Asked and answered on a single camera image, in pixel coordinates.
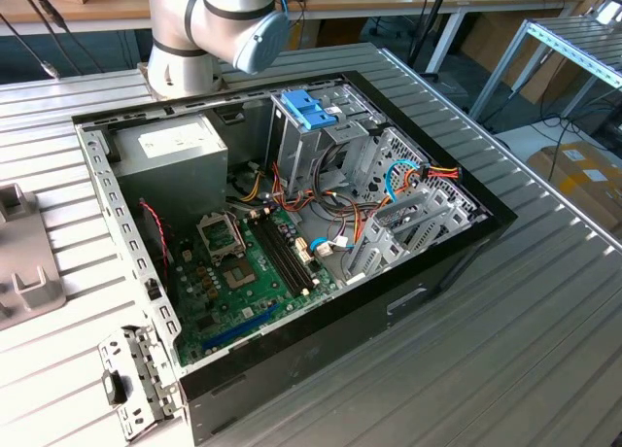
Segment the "metal workbench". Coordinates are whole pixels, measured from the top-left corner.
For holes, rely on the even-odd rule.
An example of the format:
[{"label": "metal workbench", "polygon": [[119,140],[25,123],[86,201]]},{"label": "metal workbench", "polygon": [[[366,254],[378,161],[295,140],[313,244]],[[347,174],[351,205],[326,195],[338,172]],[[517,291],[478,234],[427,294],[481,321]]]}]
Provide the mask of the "metal workbench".
[{"label": "metal workbench", "polygon": [[[225,78],[240,87],[348,69],[519,219],[452,290],[210,445],[609,445],[622,430],[622,256],[613,240],[388,52],[286,52],[259,76],[225,68]],[[0,87],[0,181],[36,191],[70,295],[0,333],[3,445],[124,444],[95,346],[142,313],[68,118],[150,100],[138,72]],[[190,446],[190,430],[178,420],[139,445]]]},{"label": "metal workbench", "polygon": [[562,112],[562,117],[569,115],[597,80],[603,80],[614,89],[622,86],[622,30],[619,27],[603,26],[591,17],[526,19],[470,109],[472,119],[479,119],[505,71],[529,36],[538,39],[540,45],[516,80],[514,89],[532,76],[549,48],[592,75]]}]

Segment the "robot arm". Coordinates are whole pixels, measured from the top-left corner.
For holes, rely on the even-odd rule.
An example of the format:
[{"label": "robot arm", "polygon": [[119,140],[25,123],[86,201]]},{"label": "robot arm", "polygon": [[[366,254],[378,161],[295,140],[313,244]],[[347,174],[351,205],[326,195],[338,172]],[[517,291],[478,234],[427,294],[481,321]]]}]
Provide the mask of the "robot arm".
[{"label": "robot arm", "polygon": [[217,58],[255,74],[274,61],[288,37],[287,15],[275,11],[274,0],[149,1],[149,82],[164,97],[216,90]]}]

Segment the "blue plastic latch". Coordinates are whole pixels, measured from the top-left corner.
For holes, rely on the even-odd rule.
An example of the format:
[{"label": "blue plastic latch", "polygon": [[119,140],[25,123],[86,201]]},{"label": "blue plastic latch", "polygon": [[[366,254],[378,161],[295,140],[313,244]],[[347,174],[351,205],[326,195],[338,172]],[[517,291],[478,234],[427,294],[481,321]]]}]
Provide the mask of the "blue plastic latch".
[{"label": "blue plastic latch", "polygon": [[318,129],[337,123],[337,118],[327,114],[318,99],[306,90],[283,92],[283,102],[307,129]]}]

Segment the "expansion slot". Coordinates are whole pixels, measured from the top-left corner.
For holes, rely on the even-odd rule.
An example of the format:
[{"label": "expansion slot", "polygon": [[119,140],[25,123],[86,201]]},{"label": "expansion slot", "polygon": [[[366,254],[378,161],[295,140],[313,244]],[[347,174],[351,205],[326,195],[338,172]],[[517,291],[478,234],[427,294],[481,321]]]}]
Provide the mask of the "expansion slot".
[{"label": "expansion slot", "polygon": [[270,306],[268,309],[266,309],[263,313],[259,314],[258,316],[255,316],[254,318],[251,318],[248,321],[245,321],[244,323],[236,327],[230,328],[229,330],[226,330],[223,333],[219,333],[218,335],[215,335],[209,340],[203,342],[201,344],[203,351],[206,352],[207,350],[210,350],[214,347],[218,347],[219,345],[222,345],[228,342],[229,340],[239,337],[240,335],[246,333],[247,331],[251,330],[254,327],[258,327],[258,326],[261,326],[262,324],[267,323],[270,320],[272,313],[276,311],[278,307],[279,307],[278,303],[274,304]]},{"label": "expansion slot", "polygon": [[268,218],[250,221],[249,226],[293,296],[300,296],[304,290],[310,291],[314,288],[311,276],[302,267],[272,220]]}]

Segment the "green circuit board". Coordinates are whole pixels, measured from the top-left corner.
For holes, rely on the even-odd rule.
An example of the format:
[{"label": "green circuit board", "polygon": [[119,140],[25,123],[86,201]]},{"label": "green circuit board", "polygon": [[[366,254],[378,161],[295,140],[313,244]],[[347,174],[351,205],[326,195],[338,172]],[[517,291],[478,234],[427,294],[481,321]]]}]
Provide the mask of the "green circuit board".
[{"label": "green circuit board", "polygon": [[[279,210],[269,220],[296,235],[287,213]],[[238,228],[246,245],[243,258],[230,256],[220,264],[212,263],[197,230],[189,231],[183,241],[170,247],[175,262],[168,283],[177,296],[174,307],[182,324],[182,333],[175,341],[182,365],[197,362],[337,289],[330,273],[317,261],[304,265],[300,260],[315,284],[308,294],[307,290],[304,294],[293,292],[253,233],[251,221],[242,220]],[[225,244],[226,232],[219,227],[215,231],[219,243]],[[288,247],[296,254],[294,245]],[[184,251],[191,252],[190,260],[188,253],[184,258]],[[206,348],[206,342],[214,338],[222,341]]]}]

